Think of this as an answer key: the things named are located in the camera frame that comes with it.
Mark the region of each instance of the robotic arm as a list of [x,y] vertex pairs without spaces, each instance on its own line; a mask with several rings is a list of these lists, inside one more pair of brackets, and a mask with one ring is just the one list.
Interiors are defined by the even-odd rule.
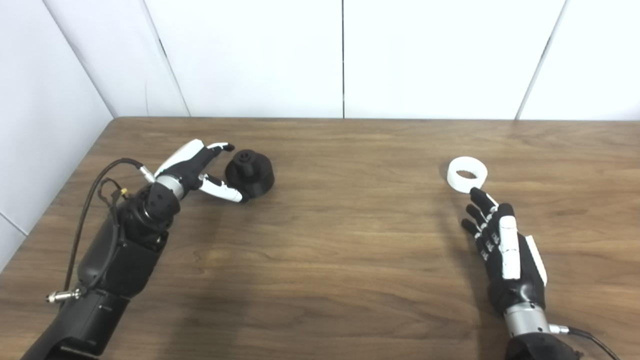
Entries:
[[[101,355],[127,305],[147,285],[166,245],[173,217],[180,212],[180,201],[192,190],[233,202],[256,197],[202,173],[221,152],[234,149],[229,143],[205,146],[192,140],[155,174],[134,161],[149,184],[131,196],[124,189],[114,192],[110,214],[78,266],[78,282],[73,290],[47,296],[48,302],[62,302],[62,306],[22,359],[95,359]],[[273,185],[271,164],[264,167],[261,174],[270,174],[266,177],[270,182],[261,182],[264,176],[243,178],[250,185],[260,185],[258,195]],[[121,196],[125,200],[115,206]]]
[[466,210],[476,222],[463,219],[461,224],[473,236],[484,260],[489,301],[504,318],[511,336],[505,360],[579,360],[582,354],[556,334],[589,338],[618,359],[590,333],[547,322],[547,271],[533,237],[520,234],[510,204],[498,204],[478,188],[472,188],[470,195],[476,206],[469,204]]

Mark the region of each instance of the silver metal wrist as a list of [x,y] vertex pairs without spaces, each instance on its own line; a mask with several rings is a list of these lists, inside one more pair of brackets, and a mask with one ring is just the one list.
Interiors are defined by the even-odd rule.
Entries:
[[544,309],[536,304],[521,302],[513,305],[504,312],[504,319],[512,338],[531,332],[552,333]]

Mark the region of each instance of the metal connector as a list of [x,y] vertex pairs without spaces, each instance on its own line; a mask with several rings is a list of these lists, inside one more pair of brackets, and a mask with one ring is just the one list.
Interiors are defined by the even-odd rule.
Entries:
[[71,291],[54,291],[45,296],[45,301],[50,304],[58,304],[69,299],[79,299],[82,293],[80,289]]
[[556,325],[554,323],[550,323],[549,324],[549,331],[552,334],[568,334],[569,333],[569,327],[567,326],[563,326],[563,325]]
[[154,176],[154,173],[149,171],[149,169],[147,169],[146,166],[142,166],[138,170],[140,170],[142,175],[145,176],[145,180],[147,180],[148,183],[154,183],[156,181],[156,177]]

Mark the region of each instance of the wire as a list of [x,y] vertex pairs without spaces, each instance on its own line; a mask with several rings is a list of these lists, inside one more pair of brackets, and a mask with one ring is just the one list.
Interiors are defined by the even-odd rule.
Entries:
[[122,158],[122,159],[118,159],[112,163],[110,163],[109,165],[107,165],[104,169],[102,169],[102,171],[98,174],[98,176],[95,178],[93,184],[91,185],[91,188],[89,189],[89,193],[86,196],[86,199],[84,200],[84,205],[82,208],[82,212],[80,212],[80,219],[78,220],[78,226],[76,228],[76,235],[74,236],[74,242],[73,245],[71,247],[71,256],[69,258],[69,264],[67,267],[67,276],[65,277],[65,285],[63,287],[62,291],[68,291],[69,290],[69,285],[71,283],[71,277],[73,276],[74,273],[74,265],[76,263],[76,254],[78,251],[78,245],[80,244],[80,237],[82,235],[82,228],[84,226],[84,220],[86,218],[86,214],[89,211],[89,206],[91,205],[91,200],[93,199],[93,194],[95,193],[96,188],[98,187],[100,181],[102,180],[102,178],[112,169],[115,168],[118,164],[122,164],[122,163],[126,163],[126,164],[131,164],[133,166],[135,166],[136,168],[141,168],[142,166],[144,166],[141,162],[130,159],[130,158]]
[[598,345],[602,350],[604,350],[604,352],[607,353],[607,355],[611,356],[611,359],[614,360],[620,360],[620,358],[616,355],[616,353],[613,352],[613,350],[609,349],[609,347],[607,345],[604,345],[604,343],[602,341],[600,341],[598,338],[596,338],[595,336],[593,336],[590,332],[584,331],[584,330],[580,330],[580,329],[576,329],[574,327],[570,327],[569,328],[569,335],[576,335],[576,336],[580,336],[582,338],[587,338],[591,341],[593,341],[594,343],[596,343],[596,345]]

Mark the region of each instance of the black object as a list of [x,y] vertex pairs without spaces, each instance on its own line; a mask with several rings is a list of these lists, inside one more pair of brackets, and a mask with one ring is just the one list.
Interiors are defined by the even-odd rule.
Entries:
[[499,220],[504,216],[514,216],[513,207],[506,203],[496,206],[491,198],[478,188],[472,188],[470,195],[471,201],[477,208],[469,204],[466,210],[476,220],[477,225],[467,219],[463,219],[461,224],[474,236],[478,252],[484,259],[484,267],[489,277],[487,293],[491,305],[498,314],[504,314],[507,308],[524,302],[537,304],[545,309],[545,284],[533,260],[529,244],[520,233],[518,233],[520,278],[517,280],[502,278]]
[[579,360],[580,353],[551,334],[532,332],[509,340],[505,360]]
[[254,199],[267,193],[275,177],[271,161],[253,150],[240,150],[225,169],[227,182],[232,188]]
[[[173,193],[162,188],[160,183],[148,184],[113,208],[77,268],[76,288],[81,296],[64,302],[22,360],[95,359],[102,354],[127,305],[147,285],[173,216],[180,211]],[[150,211],[147,206],[153,194],[173,199],[159,202]],[[119,224],[115,229],[113,216]],[[115,244],[114,231],[118,231]]]

